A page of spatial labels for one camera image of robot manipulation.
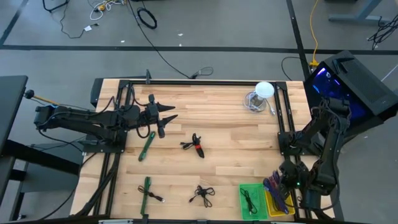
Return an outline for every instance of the black desk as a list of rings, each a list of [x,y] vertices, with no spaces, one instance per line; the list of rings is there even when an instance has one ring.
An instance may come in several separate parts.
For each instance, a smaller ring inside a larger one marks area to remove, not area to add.
[[[78,175],[80,170],[80,165],[76,162],[38,151],[8,139],[24,96],[26,83],[27,76],[0,77],[0,95],[2,96],[0,98],[0,203],[3,200],[8,180],[24,181],[25,179],[26,171],[13,169],[16,159],[73,175]]]

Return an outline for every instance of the green plastic container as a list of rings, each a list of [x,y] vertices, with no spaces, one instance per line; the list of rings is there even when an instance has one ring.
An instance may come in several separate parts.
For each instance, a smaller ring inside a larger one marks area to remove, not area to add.
[[[240,189],[244,189],[249,192],[251,202],[257,208],[256,214],[252,213],[250,215],[248,210],[248,203],[245,197],[241,194]],[[254,221],[254,220],[268,219],[266,194],[262,184],[239,184],[238,194],[239,194],[239,200],[241,201],[241,213],[243,220]]]

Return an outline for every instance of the gray floor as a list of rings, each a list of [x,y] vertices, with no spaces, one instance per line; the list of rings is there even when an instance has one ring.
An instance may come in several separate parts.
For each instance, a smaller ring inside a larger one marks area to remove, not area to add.
[[[46,1],[49,7],[63,0]],[[6,29],[22,0],[0,1],[0,32]],[[293,0],[298,26],[306,49],[315,44],[309,28],[309,14],[315,1]],[[319,1],[314,14],[314,29],[321,49],[369,50],[366,38],[375,27],[331,23],[328,13],[354,12],[357,4]],[[158,20],[158,29],[144,29],[158,46],[205,47],[274,47],[296,48],[294,33],[285,1],[276,0],[163,0],[148,1],[146,6]],[[398,13],[394,0],[384,0],[375,15],[393,18]],[[113,6],[98,21],[99,26],[85,32],[81,39],[69,39],[60,32],[63,10],[53,14],[42,9],[41,1],[30,0],[7,38],[6,45],[81,45],[81,46],[148,46],[146,39],[126,7]],[[64,19],[65,31],[77,35],[93,22],[86,1],[71,0]],[[398,50],[398,32],[379,45],[378,50]],[[181,71],[192,74],[205,66],[213,66],[212,79],[286,80],[280,61],[297,54],[248,52],[162,52]],[[317,55],[318,61],[329,55]],[[396,55],[358,55],[370,71],[382,79],[397,64]],[[0,75],[27,75],[28,89],[62,103],[90,107],[90,88],[94,78],[143,75],[150,69],[154,78],[181,78],[155,52],[121,51],[55,51],[0,50]],[[286,60],[286,72],[293,80],[303,80],[300,62]],[[385,80],[398,88],[398,70]],[[23,100],[10,138],[23,144],[49,142],[32,124],[36,103]],[[367,223],[398,221],[393,209],[398,196],[398,153],[393,130],[398,119],[372,129],[347,144],[340,156],[341,204],[346,220]],[[81,134],[55,129],[55,138],[72,140]],[[10,184],[12,192],[16,184]],[[51,212],[69,195],[67,191],[27,194],[22,212],[37,219]],[[68,215],[72,200],[52,217]],[[3,203],[0,212],[6,212]],[[0,215],[0,222],[5,221]]]

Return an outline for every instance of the wooden table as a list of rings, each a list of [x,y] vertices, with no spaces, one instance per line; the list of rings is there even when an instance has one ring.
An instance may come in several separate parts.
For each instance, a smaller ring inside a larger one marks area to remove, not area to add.
[[[104,80],[97,111],[116,96],[118,83],[118,79]],[[303,83],[287,82],[287,88],[295,128],[301,130],[311,120]],[[245,94],[253,91],[254,86],[150,84],[134,85],[134,89],[138,102],[146,103],[147,96],[153,93],[156,101],[176,107],[161,116],[178,114],[178,117],[166,126],[166,137],[153,140],[142,162],[138,161],[138,155],[146,139],[139,138],[134,130],[129,132],[119,165],[111,218],[141,218],[142,194],[137,188],[149,176],[150,191],[165,199],[161,203],[148,198],[146,213],[150,219],[241,220],[238,185],[261,183],[284,161],[277,141],[277,116],[271,115],[268,108],[262,113],[252,113],[243,106]],[[285,128],[289,130],[280,95]],[[269,98],[269,103],[275,108],[274,98]],[[201,136],[204,159],[193,148],[184,151],[180,146],[180,142],[189,142],[193,133]],[[97,188],[103,156],[95,155],[81,169],[71,214],[78,212]],[[316,159],[302,157],[309,168]],[[208,196],[213,207],[205,208],[201,198],[188,202],[197,185],[214,188],[215,196]],[[100,213],[104,212],[106,195],[107,189]],[[322,199],[322,207],[330,203],[330,197]],[[326,213],[333,216],[333,210]],[[289,215],[269,219],[294,218]]]

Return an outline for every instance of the yellow container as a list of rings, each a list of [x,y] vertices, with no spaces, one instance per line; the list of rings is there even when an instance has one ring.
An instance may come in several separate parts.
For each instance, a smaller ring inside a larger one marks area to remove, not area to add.
[[[274,206],[272,206],[272,196],[268,191],[266,192],[266,200],[267,200],[267,209],[268,209],[268,214],[271,217],[278,217],[278,216],[283,216],[283,215],[294,215],[295,210],[293,207],[287,206],[287,210],[289,211],[289,214],[285,214],[284,212],[280,212],[280,211],[275,211]],[[292,200],[292,195],[290,194],[286,201],[286,204],[288,205],[293,205],[293,200]]]

